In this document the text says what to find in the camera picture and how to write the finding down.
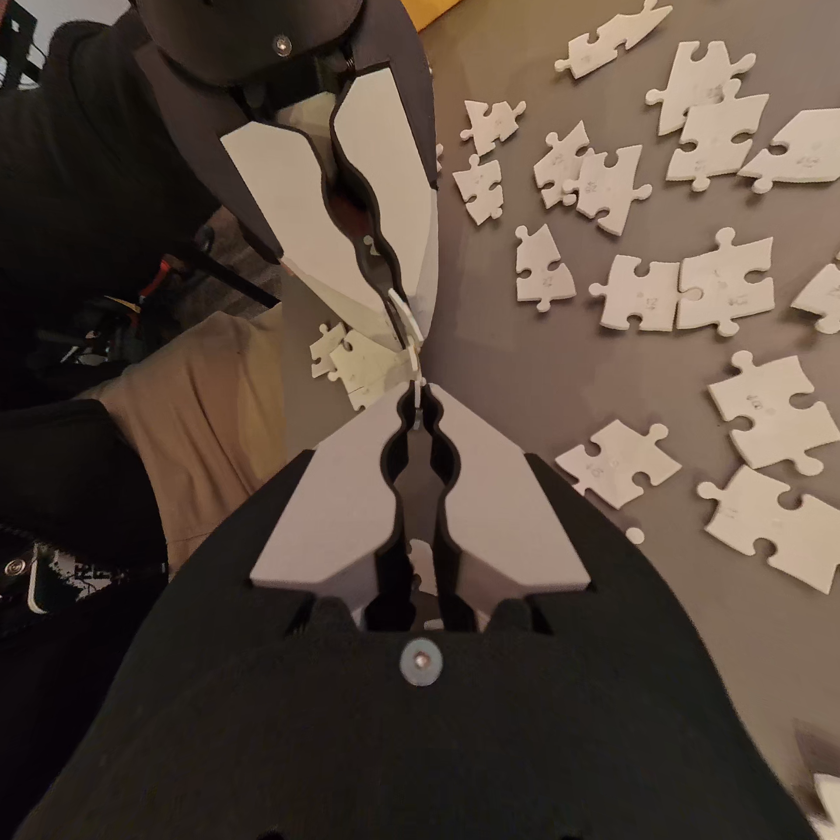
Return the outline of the assembled white puzzle section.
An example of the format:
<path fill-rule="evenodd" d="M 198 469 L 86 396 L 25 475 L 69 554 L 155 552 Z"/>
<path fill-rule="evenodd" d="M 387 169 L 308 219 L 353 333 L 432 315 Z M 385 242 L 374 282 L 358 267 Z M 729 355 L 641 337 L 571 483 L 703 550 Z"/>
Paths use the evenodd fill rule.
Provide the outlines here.
<path fill-rule="evenodd" d="M 367 408 L 398 385 L 411 385 L 414 393 L 414 429 L 422 422 L 422 390 L 426 380 L 419 354 L 424 336 L 407 303 L 396 290 L 388 291 L 388 298 L 406 330 L 404 350 L 392 351 L 363 336 L 348 331 L 340 322 L 331 328 L 322 323 L 320 338 L 311 344 L 311 375 L 327 375 L 331 382 L 340 380 L 354 411 Z"/>

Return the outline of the yellow plastic bin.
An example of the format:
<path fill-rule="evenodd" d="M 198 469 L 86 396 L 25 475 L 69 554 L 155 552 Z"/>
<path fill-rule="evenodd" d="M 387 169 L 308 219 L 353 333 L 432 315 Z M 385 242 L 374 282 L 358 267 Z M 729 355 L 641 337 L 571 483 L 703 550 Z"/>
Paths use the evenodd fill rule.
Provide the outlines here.
<path fill-rule="evenodd" d="M 459 0 L 404 0 L 401 1 L 417 33 L 461 3 Z"/>

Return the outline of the person's left forearm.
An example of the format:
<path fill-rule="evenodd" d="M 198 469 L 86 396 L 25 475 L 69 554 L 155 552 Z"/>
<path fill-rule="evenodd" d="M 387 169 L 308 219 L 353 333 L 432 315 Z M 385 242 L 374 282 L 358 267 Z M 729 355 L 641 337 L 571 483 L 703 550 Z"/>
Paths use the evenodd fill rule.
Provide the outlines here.
<path fill-rule="evenodd" d="M 149 285 L 168 245 L 221 207 L 165 127 L 135 10 L 63 24 L 40 85 L 2 95 L 2 324 Z"/>

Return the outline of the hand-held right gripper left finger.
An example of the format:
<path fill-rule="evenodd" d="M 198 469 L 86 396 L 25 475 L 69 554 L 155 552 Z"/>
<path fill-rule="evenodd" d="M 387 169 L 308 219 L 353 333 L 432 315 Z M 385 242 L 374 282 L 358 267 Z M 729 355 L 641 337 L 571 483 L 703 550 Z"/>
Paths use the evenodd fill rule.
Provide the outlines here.
<path fill-rule="evenodd" d="M 339 598 L 368 613 L 370 627 L 389 613 L 411 624 L 413 567 L 395 482 L 416 398 L 414 382 L 397 385 L 315 447 L 250 572 L 254 586 Z"/>

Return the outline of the scattered loose white puzzle pieces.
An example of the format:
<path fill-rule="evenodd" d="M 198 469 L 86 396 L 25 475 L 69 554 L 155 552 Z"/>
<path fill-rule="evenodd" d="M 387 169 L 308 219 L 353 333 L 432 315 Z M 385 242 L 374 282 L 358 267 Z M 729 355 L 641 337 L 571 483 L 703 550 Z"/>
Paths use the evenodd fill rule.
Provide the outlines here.
<path fill-rule="evenodd" d="M 821 402 L 838 423 L 838 334 L 820 334 L 794 299 L 838 251 L 838 182 L 752 190 L 740 171 L 703 192 L 671 180 L 677 151 L 660 134 L 682 43 L 697 64 L 721 41 L 731 62 L 755 54 L 738 98 L 767 96 L 745 161 L 805 110 L 838 108 L 838 2 L 659 2 L 669 16 L 629 52 L 575 79 L 555 72 L 567 42 L 642 2 L 461 2 L 423 32 L 433 69 L 442 261 L 429 377 L 552 472 L 619 419 L 681 464 L 661 486 L 614 510 L 586 499 L 643 550 L 677 593 L 764 757 L 807 811 L 813 773 L 838 773 L 838 576 L 829 595 L 706 532 L 714 499 L 742 467 L 735 429 L 709 384 L 739 377 L 747 351 L 764 367 L 795 357 L 814 385 L 791 414 Z"/>

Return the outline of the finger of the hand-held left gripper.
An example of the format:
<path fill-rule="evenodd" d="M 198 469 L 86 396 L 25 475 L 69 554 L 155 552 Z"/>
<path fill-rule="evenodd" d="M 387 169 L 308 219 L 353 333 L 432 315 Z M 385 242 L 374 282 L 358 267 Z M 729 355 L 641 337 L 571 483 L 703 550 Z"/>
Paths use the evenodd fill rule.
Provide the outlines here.
<path fill-rule="evenodd" d="M 351 239 L 324 196 L 324 172 L 309 137 L 248 122 L 221 139 L 282 249 L 281 264 L 352 329 L 402 347 L 382 296 L 364 277 Z"/>
<path fill-rule="evenodd" d="M 339 162 L 367 203 L 371 244 L 387 266 L 391 289 L 426 337 L 438 294 L 438 190 L 392 68 L 354 77 L 339 97 L 330 129 Z"/>

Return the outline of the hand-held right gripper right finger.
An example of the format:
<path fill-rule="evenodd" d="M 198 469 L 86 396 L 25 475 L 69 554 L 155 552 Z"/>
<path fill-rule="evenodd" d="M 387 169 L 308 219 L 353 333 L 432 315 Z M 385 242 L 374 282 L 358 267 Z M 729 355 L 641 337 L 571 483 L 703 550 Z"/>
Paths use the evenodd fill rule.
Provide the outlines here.
<path fill-rule="evenodd" d="M 425 387 L 425 428 L 443 483 L 433 541 L 443 623 L 477 624 L 504 601 L 589 586 L 519 446 L 436 384 Z"/>

